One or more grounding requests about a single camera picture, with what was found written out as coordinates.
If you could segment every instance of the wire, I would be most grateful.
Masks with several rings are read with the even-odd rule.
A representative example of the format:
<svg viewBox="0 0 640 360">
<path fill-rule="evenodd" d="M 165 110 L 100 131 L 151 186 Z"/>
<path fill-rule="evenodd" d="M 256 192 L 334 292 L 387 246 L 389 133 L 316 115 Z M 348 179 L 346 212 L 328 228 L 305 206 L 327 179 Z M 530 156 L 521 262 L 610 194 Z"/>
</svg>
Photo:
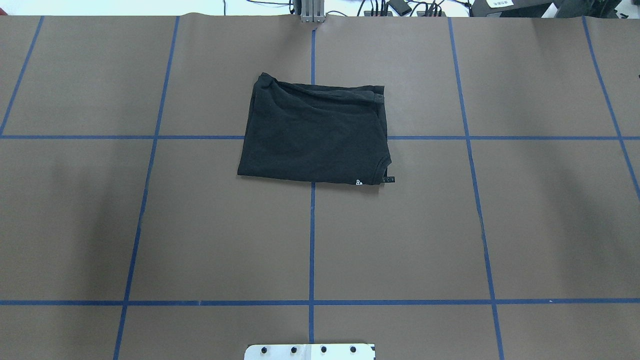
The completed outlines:
<svg viewBox="0 0 640 360">
<path fill-rule="evenodd" d="M 340 14 L 340 15 L 342 15 L 342 16 L 347 16 L 347 15 L 345 15 L 344 13 L 339 12 L 339 11 L 337 11 L 337 10 L 331 10 L 330 12 L 326 12 L 326 13 L 325 13 L 325 15 L 329 15 L 330 13 L 339 13 L 339 14 Z"/>
<path fill-rule="evenodd" d="M 413 9 L 411 10 L 411 13 L 409 14 L 409 17 L 413 16 L 413 12 L 415 11 L 415 9 L 418 8 L 418 6 L 424 4 L 424 12 L 426 13 L 427 11 L 429 11 L 429 5 L 431 5 L 425 1 L 412 1 L 412 3 L 418 3 L 418 5 L 413 7 Z"/>
<path fill-rule="evenodd" d="M 291 3 L 270 3 L 269 1 L 247 0 L 249 3 L 254 4 L 269 4 L 269 5 L 291 5 Z"/>
<path fill-rule="evenodd" d="M 438 8 L 439 8 L 439 10 L 438 10 L 438 8 L 437 8 L 437 9 L 436 9 L 436 11 L 438 11 L 438 12 L 441 12 L 441 11 L 442 11 L 442 6 L 441 6 L 441 5 L 442 5 L 442 3 L 444 3 L 445 1 L 450 1 L 450 2 L 452 2 L 452 3 L 456 3 L 456 4 L 459 4 L 459 5 L 464 6 L 465 8 L 467 8 L 467 14 L 468 14 L 469 16 L 471 16 L 471 3 L 470 3 L 470 2 L 468 2 L 468 1 L 467 1 L 466 3 L 464 3 L 464 2 L 459 1 L 459 0 L 442 0 L 442 1 L 440 1 L 438 4 L 436 4 L 436 5 L 438 6 Z M 407 2 L 407 3 L 417 3 L 418 5 L 420 5 L 420 4 L 422 4 L 422 3 L 425 3 L 425 1 L 414 1 L 414 0 L 406 0 L 406 2 Z"/>
<path fill-rule="evenodd" d="M 362 10 L 362 6 L 364 6 L 366 0 L 362 0 L 362 2 L 360 3 L 360 7 L 358 8 L 358 14 L 356 16 L 360 16 L 360 10 Z"/>
<path fill-rule="evenodd" d="M 604 0 L 602 1 L 600 4 L 602 4 L 602 8 L 600 9 L 600 15 L 598 15 L 599 18 L 602 18 L 602 13 L 604 13 L 604 8 L 605 6 L 607 6 L 607 3 L 609 2 L 609 0 Z"/>
</svg>

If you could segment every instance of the white metal plate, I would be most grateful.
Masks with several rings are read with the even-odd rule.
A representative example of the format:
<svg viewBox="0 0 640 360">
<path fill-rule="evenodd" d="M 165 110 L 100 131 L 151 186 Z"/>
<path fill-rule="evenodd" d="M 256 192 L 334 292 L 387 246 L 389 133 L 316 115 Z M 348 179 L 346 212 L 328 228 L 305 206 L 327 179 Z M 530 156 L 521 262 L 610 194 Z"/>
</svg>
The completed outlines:
<svg viewBox="0 0 640 360">
<path fill-rule="evenodd" d="M 375 348 L 374 344 L 251 345 L 244 360 L 375 360 Z"/>
</svg>

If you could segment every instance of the folded black shirt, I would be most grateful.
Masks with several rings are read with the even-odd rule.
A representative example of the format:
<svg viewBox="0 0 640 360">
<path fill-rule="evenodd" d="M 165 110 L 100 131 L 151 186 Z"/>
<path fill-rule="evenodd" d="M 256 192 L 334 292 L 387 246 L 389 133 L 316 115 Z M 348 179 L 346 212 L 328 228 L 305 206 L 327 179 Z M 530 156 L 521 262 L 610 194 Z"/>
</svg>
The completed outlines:
<svg viewBox="0 0 640 360">
<path fill-rule="evenodd" d="M 253 86 L 238 175 L 380 184 L 391 156 L 384 86 Z"/>
</svg>

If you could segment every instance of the blue tape line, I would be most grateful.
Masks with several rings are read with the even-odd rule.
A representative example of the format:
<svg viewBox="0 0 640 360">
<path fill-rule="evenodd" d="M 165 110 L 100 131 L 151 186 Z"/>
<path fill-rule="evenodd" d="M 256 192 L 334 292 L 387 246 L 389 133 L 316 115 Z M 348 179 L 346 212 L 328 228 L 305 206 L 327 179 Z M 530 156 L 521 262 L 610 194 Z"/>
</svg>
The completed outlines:
<svg viewBox="0 0 640 360">
<path fill-rule="evenodd" d="M 314 301 L 316 290 L 316 183 L 311 183 L 309 231 L 309 343 L 314 343 Z"/>
<path fill-rule="evenodd" d="M 311 31 L 311 85 L 316 84 L 316 30 Z M 309 214 L 309 343 L 314 337 L 314 298 L 316 290 L 316 183 L 311 183 L 311 202 Z"/>
<path fill-rule="evenodd" d="M 20 139 L 20 140 L 131 140 L 131 139 L 147 139 L 154 138 L 153 135 L 1 135 L 2 139 Z"/>
<path fill-rule="evenodd" d="M 131 300 L 129 306 L 307 306 L 307 300 Z"/>
<path fill-rule="evenodd" d="M 640 298 L 314 300 L 315 306 L 640 304 Z M 121 300 L 0 300 L 0 306 L 122 306 Z M 130 300 L 128 306 L 308 306 L 309 300 Z"/>
<path fill-rule="evenodd" d="M 162 140 L 244 140 L 244 135 L 159 135 Z"/>
<path fill-rule="evenodd" d="M 414 136 L 414 135 L 390 135 L 387 140 L 464 140 L 464 136 Z"/>
<path fill-rule="evenodd" d="M 0 300 L 0 306 L 122 306 L 116 300 Z"/>
<path fill-rule="evenodd" d="M 0 139 L 19 140 L 153 140 L 154 135 L 0 135 Z M 244 140 L 244 135 L 158 135 L 159 140 Z M 598 140 L 617 141 L 617 136 L 510 136 L 471 135 L 471 140 Z M 466 140 L 459 135 L 390 135 L 388 140 Z M 623 136 L 624 140 L 640 140 L 640 136 Z"/>
<path fill-rule="evenodd" d="M 615 136 L 469 136 L 471 140 L 617 140 Z"/>
<path fill-rule="evenodd" d="M 316 84 L 316 30 L 311 31 L 311 85 Z"/>
<path fill-rule="evenodd" d="M 180 24 L 180 17 L 175 17 L 175 24 L 173 25 L 173 37 L 171 40 L 171 49 L 169 50 L 169 60 L 166 64 L 166 73 L 164 75 L 164 85 L 162 89 L 162 96 L 160 98 L 160 108 L 158 109 L 158 116 L 156 120 L 156 131 L 154 133 L 154 143 L 151 146 L 151 155 L 149 156 L 149 165 L 147 167 L 147 178 L 145 179 L 145 189 L 142 194 L 142 203 L 140 205 L 140 213 L 138 215 L 138 226 L 136 228 L 136 237 L 133 243 L 133 251 L 131 254 L 131 263 L 129 264 L 129 274 L 127 275 L 127 286 L 124 292 L 124 304 L 122 305 L 122 313 L 120 315 L 120 325 L 118 326 L 118 336 L 116 337 L 115 349 L 113 351 L 113 360 L 118 360 L 120 356 L 120 345 L 122 343 L 122 333 L 124 331 L 124 323 L 127 318 L 127 303 L 129 302 L 129 295 L 131 294 L 131 283 L 133 280 L 133 273 L 136 267 L 136 257 L 138 256 L 138 245 L 140 244 L 140 234 L 142 232 L 142 218 L 145 214 L 145 208 L 147 206 L 147 197 L 149 193 L 149 181 L 151 179 L 151 171 L 154 167 L 154 160 L 156 157 L 156 148 L 158 143 L 158 135 L 160 134 L 160 125 L 162 123 L 162 114 L 164 110 L 164 100 L 166 99 L 166 89 L 169 84 L 169 77 L 171 74 L 171 64 L 173 60 L 173 52 L 175 50 L 175 39 L 178 35 L 178 25 Z"/>
<path fill-rule="evenodd" d="M 613 112 L 613 106 L 611 106 L 609 93 L 607 92 L 607 87 L 604 85 L 604 80 L 602 79 L 602 74 L 600 73 L 600 67 L 598 66 L 598 61 L 596 60 L 596 54 L 593 52 L 593 44 L 591 43 L 591 35 L 589 34 L 589 27 L 587 26 L 587 18 L 585 16 L 582 16 L 582 26 L 584 27 L 584 34 L 587 37 L 587 45 L 589 45 L 589 52 L 591 53 L 591 59 L 593 60 L 593 67 L 596 70 L 596 75 L 598 75 L 598 81 L 600 82 L 600 87 L 602 88 L 604 99 L 607 102 L 607 107 L 609 108 L 609 114 L 611 115 L 611 121 L 613 121 L 613 127 L 616 129 L 616 134 L 618 135 L 618 140 L 620 141 L 620 147 L 622 148 L 622 153 L 625 156 L 625 161 L 627 162 L 627 168 L 629 169 L 629 174 L 631 175 L 631 181 L 634 184 L 634 188 L 636 188 L 636 195 L 638 197 L 638 200 L 640 200 L 640 186 L 638 185 L 638 180 L 636 178 L 634 168 L 631 165 L 631 160 L 629 159 L 629 154 L 627 153 L 625 141 L 622 138 L 622 132 L 620 131 L 620 126 L 618 125 L 616 114 Z"/>
<path fill-rule="evenodd" d="M 11 113 L 13 102 L 15 100 L 16 95 L 18 95 L 18 89 L 20 88 L 22 77 L 24 76 L 24 72 L 27 70 L 27 65 L 29 65 L 29 59 L 31 59 L 31 53 L 33 53 L 33 48 L 36 46 L 36 41 L 38 40 L 38 35 L 40 34 L 40 29 L 42 28 L 43 21 L 44 21 L 44 16 L 41 16 L 40 21 L 38 21 L 38 26 L 36 27 L 36 32 L 33 34 L 33 39 L 31 39 L 31 45 L 29 46 L 29 51 L 27 51 L 27 56 L 24 59 L 24 63 L 22 64 L 22 69 L 20 69 L 20 74 L 18 75 L 18 81 L 15 82 L 15 86 L 13 87 L 11 98 L 9 98 L 9 105 L 6 107 L 2 124 L 0 124 L 0 135 L 2 135 L 2 133 L 4 132 L 4 127 L 6 126 L 6 122 L 9 120 L 9 114 Z"/>
<path fill-rule="evenodd" d="M 491 305 L 489 299 L 468 300 L 316 300 L 317 306 Z"/>
<path fill-rule="evenodd" d="M 495 304 L 495 290 L 493 289 L 493 275 L 491 272 L 491 261 L 489 260 L 489 246 L 486 242 L 486 232 L 484 230 L 484 218 L 482 213 L 482 205 L 480 203 L 480 193 L 478 190 L 476 166 L 474 165 L 474 157 L 471 149 L 471 138 L 469 135 L 469 126 L 467 122 L 467 111 L 465 109 L 465 98 L 462 95 L 462 82 L 460 81 L 460 67 L 458 66 L 458 55 L 456 54 L 456 41 L 453 33 L 453 23 L 451 18 L 447 18 L 449 22 L 449 38 L 451 38 L 451 51 L 453 53 L 453 64 L 456 70 L 456 82 L 458 83 L 458 97 L 460 98 L 460 110 L 462 112 L 462 123 L 465 128 L 465 137 L 467 139 L 467 154 L 469 157 L 469 167 L 471 169 L 471 181 L 474 185 L 474 195 L 476 197 L 476 210 L 480 219 L 480 228 L 482 234 L 482 243 L 484 247 L 484 267 L 486 269 L 486 278 L 489 285 L 489 296 L 492 300 L 493 326 L 495 327 L 495 339 L 498 346 L 498 355 L 500 360 L 504 360 L 504 350 L 502 348 L 502 333 L 500 331 L 500 321 L 498 318 L 498 307 Z"/>
<path fill-rule="evenodd" d="M 500 305 L 526 304 L 638 304 L 640 298 L 584 298 L 584 299 L 498 299 Z"/>
</svg>

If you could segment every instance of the metal bracket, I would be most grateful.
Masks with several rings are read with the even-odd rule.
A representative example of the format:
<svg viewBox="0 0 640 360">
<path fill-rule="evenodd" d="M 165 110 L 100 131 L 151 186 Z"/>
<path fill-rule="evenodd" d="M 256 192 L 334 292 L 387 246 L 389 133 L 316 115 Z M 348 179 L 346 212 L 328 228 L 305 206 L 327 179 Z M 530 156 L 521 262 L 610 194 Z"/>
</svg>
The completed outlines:
<svg viewBox="0 0 640 360">
<path fill-rule="evenodd" d="M 244 360 L 375 360 L 373 344 L 250 345 Z"/>
<path fill-rule="evenodd" d="M 295 0 L 294 10 L 302 22 L 324 22 L 324 0 Z"/>
</svg>

